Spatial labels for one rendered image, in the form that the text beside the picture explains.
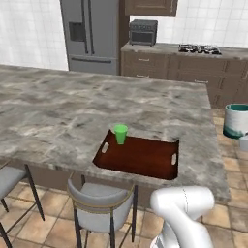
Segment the grey padded chair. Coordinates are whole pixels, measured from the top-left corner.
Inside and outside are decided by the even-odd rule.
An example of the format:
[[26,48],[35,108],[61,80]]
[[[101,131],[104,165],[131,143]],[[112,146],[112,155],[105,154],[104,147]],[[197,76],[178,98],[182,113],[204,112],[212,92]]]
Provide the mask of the grey padded chair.
[[5,198],[8,194],[14,189],[14,187],[24,178],[28,179],[29,185],[31,187],[34,201],[32,205],[9,227],[6,231],[0,222],[0,237],[5,241],[5,244],[8,248],[13,248],[11,241],[8,238],[8,233],[26,216],[26,214],[34,207],[37,206],[40,212],[42,219],[45,219],[45,215],[42,209],[42,205],[33,181],[32,174],[27,165],[24,166],[24,170],[10,167],[7,164],[4,164],[0,168],[0,202],[6,211],[9,211],[9,208],[5,202]]
[[120,230],[132,210],[132,223],[124,234],[121,248],[129,231],[135,241],[138,186],[130,190],[108,185],[83,182],[81,189],[73,184],[73,174],[67,182],[67,192],[73,204],[77,248],[87,248],[90,233],[108,233],[110,248],[115,248],[115,232]]

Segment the green plastic cup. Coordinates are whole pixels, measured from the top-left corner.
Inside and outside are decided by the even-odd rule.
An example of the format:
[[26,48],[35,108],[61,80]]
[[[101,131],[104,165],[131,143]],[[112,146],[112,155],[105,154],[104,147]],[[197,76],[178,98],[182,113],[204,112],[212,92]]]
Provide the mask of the green plastic cup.
[[124,124],[117,124],[114,126],[114,133],[117,143],[123,144],[128,133],[128,127]]

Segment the black hob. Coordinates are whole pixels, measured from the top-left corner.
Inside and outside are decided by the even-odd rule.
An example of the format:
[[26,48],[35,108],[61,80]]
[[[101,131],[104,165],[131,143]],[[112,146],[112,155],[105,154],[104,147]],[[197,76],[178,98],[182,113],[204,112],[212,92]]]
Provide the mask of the black hob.
[[178,51],[179,52],[202,53],[202,54],[216,54],[216,55],[222,54],[222,52],[217,46],[208,46],[208,45],[181,44],[178,47]]

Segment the brown wall cupboard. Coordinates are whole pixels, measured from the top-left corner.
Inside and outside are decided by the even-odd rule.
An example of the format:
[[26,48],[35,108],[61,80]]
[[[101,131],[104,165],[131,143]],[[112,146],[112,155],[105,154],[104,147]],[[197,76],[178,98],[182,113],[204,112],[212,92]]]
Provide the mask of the brown wall cupboard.
[[127,16],[176,16],[178,0],[125,0]]

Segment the dark grey toaster oven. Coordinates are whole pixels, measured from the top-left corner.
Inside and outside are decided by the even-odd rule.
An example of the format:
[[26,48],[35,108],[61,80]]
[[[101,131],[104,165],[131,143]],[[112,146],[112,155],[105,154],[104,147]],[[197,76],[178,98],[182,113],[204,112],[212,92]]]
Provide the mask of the dark grey toaster oven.
[[135,19],[130,22],[130,44],[154,46],[157,39],[157,20]]

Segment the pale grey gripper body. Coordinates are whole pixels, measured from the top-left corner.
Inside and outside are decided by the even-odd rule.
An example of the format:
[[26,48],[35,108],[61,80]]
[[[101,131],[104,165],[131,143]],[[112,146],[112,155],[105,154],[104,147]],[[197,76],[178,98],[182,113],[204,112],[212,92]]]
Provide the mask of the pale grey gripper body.
[[239,147],[242,151],[248,152],[248,135],[243,136],[239,139]]

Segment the dark brown wooden tray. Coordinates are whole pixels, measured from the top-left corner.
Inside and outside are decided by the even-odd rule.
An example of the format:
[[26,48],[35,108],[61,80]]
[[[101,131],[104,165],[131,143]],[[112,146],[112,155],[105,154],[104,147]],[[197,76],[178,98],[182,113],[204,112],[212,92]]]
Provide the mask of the dark brown wooden tray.
[[107,170],[174,180],[178,175],[178,157],[179,140],[127,137],[124,144],[118,144],[115,134],[108,131],[93,164]]

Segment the grey steel fridge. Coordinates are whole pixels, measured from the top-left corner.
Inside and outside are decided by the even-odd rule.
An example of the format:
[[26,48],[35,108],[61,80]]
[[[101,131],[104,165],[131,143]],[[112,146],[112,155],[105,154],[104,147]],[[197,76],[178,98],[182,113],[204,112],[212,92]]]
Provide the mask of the grey steel fridge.
[[60,0],[69,70],[118,74],[119,0]]

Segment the white and teal mug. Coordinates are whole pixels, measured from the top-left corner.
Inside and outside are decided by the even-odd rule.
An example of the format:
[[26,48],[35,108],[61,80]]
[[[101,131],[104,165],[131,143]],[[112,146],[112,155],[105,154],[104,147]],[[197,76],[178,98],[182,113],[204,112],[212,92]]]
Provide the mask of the white and teal mug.
[[225,106],[223,134],[237,140],[248,134],[248,104]]

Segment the brown base cupboards run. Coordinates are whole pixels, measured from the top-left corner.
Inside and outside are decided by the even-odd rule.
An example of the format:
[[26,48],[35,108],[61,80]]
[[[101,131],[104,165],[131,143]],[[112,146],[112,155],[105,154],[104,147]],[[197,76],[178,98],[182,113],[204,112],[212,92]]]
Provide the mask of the brown base cupboards run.
[[248,61],[153,52],[121,53],[121,75],[203,83],[211,106],[248,103]]

